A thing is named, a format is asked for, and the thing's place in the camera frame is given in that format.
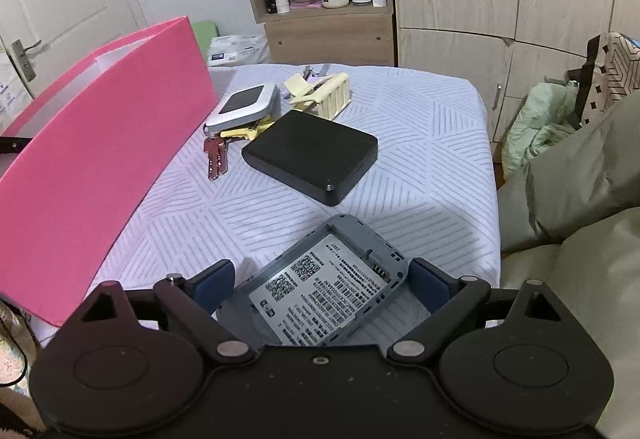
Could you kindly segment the olive green blanket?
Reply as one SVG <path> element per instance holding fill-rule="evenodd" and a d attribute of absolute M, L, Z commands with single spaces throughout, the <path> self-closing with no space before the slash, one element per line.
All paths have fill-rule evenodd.
<path fill-rule="evenodd" d="M 608 358 L 598 427 L 639 434 L 639 97 L 535 157 L 498 191 L 502 286 L 544 281 Z"/>

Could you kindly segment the patterned tote bag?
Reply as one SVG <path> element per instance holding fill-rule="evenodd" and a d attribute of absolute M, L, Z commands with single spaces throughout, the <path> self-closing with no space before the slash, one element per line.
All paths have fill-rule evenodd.
<path fill-rule="evenodd" d="M 604 32 L 588 42 L 574 112 L 567 116 L 574 129 L 594 124 L 639 90 L 639 52 L 639 41 L 620 32 Z"/>

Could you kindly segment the black square device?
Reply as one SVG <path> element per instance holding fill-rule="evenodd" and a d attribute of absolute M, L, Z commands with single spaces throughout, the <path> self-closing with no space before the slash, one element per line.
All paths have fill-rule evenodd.
<path fill-rule="evenodd" d="M 378 139 L 332 120 L 290 110 L 242 157 L 250 167 L 334 207 L 378 159 Z"/>

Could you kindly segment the red keys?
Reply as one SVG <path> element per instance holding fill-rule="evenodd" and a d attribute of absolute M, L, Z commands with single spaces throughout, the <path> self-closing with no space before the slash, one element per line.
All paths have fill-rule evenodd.
<path fill-rule="evenodd" d="M 206 138 L 203 151 L 207 155 L 207 177 L 210 181 L 228 172 L 228 143 L 221 136 Z"/>

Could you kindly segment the tissue paper pack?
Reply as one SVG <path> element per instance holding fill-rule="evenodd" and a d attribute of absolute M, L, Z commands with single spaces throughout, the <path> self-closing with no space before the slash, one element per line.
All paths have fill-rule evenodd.
<path fill-rule="evenodd" d="M 268 64 L 271 51 L 265 35 L 215 37 L 209 43 L 205 63 L 208 67 Z"/>

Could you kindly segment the pink storage box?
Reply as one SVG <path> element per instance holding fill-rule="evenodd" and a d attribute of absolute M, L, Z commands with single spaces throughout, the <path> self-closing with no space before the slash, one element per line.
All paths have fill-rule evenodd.
<path fill-rule="evenodd" d="M 1 176 L 1 292 L 59 326 L 119 233 L 217 103 L 186 17 L 91 52 L 6 132 L 26 140 Z"/>

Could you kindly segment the yellow star hair clip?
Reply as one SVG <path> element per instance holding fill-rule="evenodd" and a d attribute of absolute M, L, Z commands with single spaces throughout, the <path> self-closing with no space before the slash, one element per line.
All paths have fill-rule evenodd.
<path fill-rule="evenodd" d="M 224 140 L 244 139 L 247 141 L 254 141 L 273 124 L 274 121 L 267 116 L 247 126 L 221 131 L 219 136 Z"/>

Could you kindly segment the grey router back cover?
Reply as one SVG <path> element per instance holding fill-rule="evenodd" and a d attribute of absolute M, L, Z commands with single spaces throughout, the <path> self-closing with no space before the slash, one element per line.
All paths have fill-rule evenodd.
<path fill-rule="evenodd" d="M 338 214 L 239 285 L 217 320 L 254 349 L 377 345 L 430 315 L 409 261 L 358 218 Z"/>

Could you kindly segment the white pocket wifi router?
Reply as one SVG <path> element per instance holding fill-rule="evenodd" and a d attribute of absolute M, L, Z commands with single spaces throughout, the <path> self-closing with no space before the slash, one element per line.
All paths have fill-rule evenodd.
<path fill-rule="evenodd" d="M 278 113 L 280 92 L 274 82 L 235 91 L 222 99 L 204 122 L 206 136 L 242 127 Z"/>

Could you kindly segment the purple star hair clip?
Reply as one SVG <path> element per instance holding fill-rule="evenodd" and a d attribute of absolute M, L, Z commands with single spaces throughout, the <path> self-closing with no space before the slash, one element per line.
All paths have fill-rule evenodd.
<path fill-rule="evenodd" d="M 289 92 L 286 88 L 280 88 L 279 93 L 282 99 L 288 100 L 291 98 L 291 92 Z"/>

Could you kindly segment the green cloth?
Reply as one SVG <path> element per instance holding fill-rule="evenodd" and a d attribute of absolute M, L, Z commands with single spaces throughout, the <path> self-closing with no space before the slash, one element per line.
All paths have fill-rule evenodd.
<path fill-rule="evenodd" d="M 575 132 L 568 115 L 575 110 L 577 91 L 575 81 L 540 82 L 529 91 L 502 142 L 504 180 Z"/>

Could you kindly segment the cream claw hair clip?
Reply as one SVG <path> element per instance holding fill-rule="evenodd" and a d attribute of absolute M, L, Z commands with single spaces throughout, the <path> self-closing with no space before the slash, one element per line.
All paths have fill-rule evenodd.
<path fill-rule="evenodd" d="M 311 113 L 325 120 L 334 120 L 352 103 L 346 73 L 326 75 L 314 82 L 295 74 L 285 81 L 284 87 L 290 95 L 292 110 Z"/>

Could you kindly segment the white patterned table cloth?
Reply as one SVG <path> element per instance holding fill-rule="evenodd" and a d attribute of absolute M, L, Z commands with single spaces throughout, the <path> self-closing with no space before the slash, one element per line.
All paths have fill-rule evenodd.
<path fill-rule="evenodd" d="M 500 279 L 497 194 L 486 110 L 469 81 L 396 67 L 352 67 L 343 125 L 378 139 L 378 159 L 340 203 L 409 258 Z M 148 287 L 222 258 L 265 266 L 333 214 L 250 168 L 230 147 L 224 177 L 205 176 L 202 126 L 146 193 L 89 288 Z"/>

